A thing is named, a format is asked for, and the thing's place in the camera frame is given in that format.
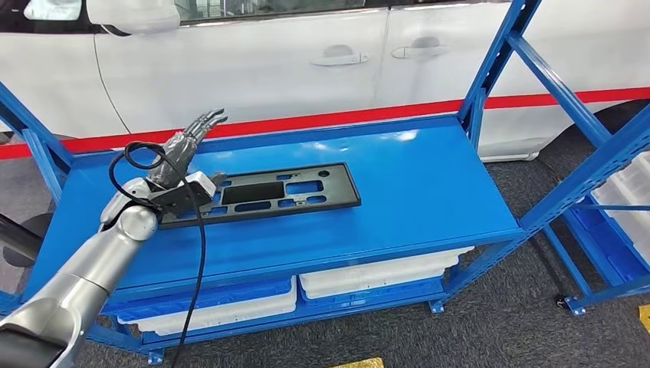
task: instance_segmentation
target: plastic container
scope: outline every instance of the plastic container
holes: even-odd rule
[[[436,278],[447,267],[458,263],[458,256],[474,247],[439,251],[390,261],[374,262],[300,275],[300,285],[307,299]]]
[[[214,307],[215,305],[286,294],[290,289],[291,278],[274,278],[221,287],[202,287],[196,300],[196,307]],[[193,294],[193,291],[187,291],[136,301],[112,301],[109,299],[102,313],[116,315],[121,320],[140,320],[187,311]]]
[[[245,301],[199,307],[194,310],[188,330],[232,324],[243,320],[269,317],[295,311],[297,298],[296,278],[290,279],[288,292]],[[115,313],[121,324],[136,324],[142,332],[152,331],[160,336],[177,334],[182,331],[187,308],[175,313],[160,314],[155,317],[133,319],[132,314]]]
[[[319,297],[310,299],[305,290],[301,287],[300,293],[303,301],[307,307],[331,307],[333,310],[353,307],[361,304],[372,304],[379,298],[391,296],[395,299],[400,299],[401,295],[405,297],[414,297],[425,294],[438,294],[444,293],[442,288],[442,276],[436,278],[426,278],[423,280],[416,280],[406,282],[403,284],[395,284],[384,287],[375,287],[352,293],[337,294],[331,297]]]
[[[650,153],[640,153],[625,169],[594,189],[592,195],[602,205],[649,205]],[[606,213],[629,236],[645,262],[650,263],[650,212],[606,210]]]

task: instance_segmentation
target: car door handle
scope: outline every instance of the car door handle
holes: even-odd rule
[[[403,46],[391,51],[391,56],[398,59],[432,58],[449,51],[449,47],[440,44],[437,37],[425,36],[413,40],[410,46]]]
[[[449,51],[446,46],[436,46],[434,48],[411,48],[405,46],[403,48],[396,48],[391,51],[391,55],[397,59],[417,59],[417,58],[432,58],[434,56],[442,55]]]
[[[346,44],[335,44],[323,50],[323,56],[315,57],[310,60],[312,65],[319,67],[332,67],[336,65],[353,65],[365,63],[370,59],[367,52],[353,51]]]

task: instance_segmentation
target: black panel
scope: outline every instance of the black panel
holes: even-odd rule
[[[223,193],[201,206],[206,224],[258,219],[361,204],[345,163],[250,172],[228,176]],[[165,214],[160,228],[196,225],[192,212]]]

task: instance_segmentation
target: red stripe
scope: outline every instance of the red stripe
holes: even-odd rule
[[[576,95],[586,104],[593,102],[639,100],[650,98],[650,87],[620,88],[615,90],[586,90],[577,92]],[[322,113],[306,117],[288,117],[247,123],[225,124],[208,133],[208,138],[245,136],[249,134],[270,133],[283,130],[331,127],[349,123],[360,123],[363,121],[390,120],[418,115],[431,115],[434,113],[450,113],[457,111],[461,106],[461,102],[462,100],[437,101],[404,106],[346,111],[342,113]],[[552,105],[557,105],[557,102],[550,94],[522,94],[517,96],[489,97],[485,102],[486,109]],[[134,140],[161,143],[165,142],[177,131],[179,131],[179,129],[120,134],[116,136],[97,136],[82,138],[79,140],[64,140],[63,144],[72,153],[83,153],[124,147],[126,144],[133,142]],[[30,153],[25,144],[0,146],[0,159],[17,159],[28,156],[30,156]]]

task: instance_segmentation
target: shelf foot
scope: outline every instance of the shelf foot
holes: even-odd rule
[[[146,361],[150,366],[159,366],[163,364],[165,349],[156,349],[149,351],[149,359]]]
[[[571,314],[574,316],[582,316],[586,313],[584,307],[577,305],[577,297],[567,297],[566,295],[557,295],[555,299],[555,304],[562,309],[571,311]]]
[[[431,308],[431,313],[440,314],[445,311],[445,307],[441,301],[429,301],[428,307]]]

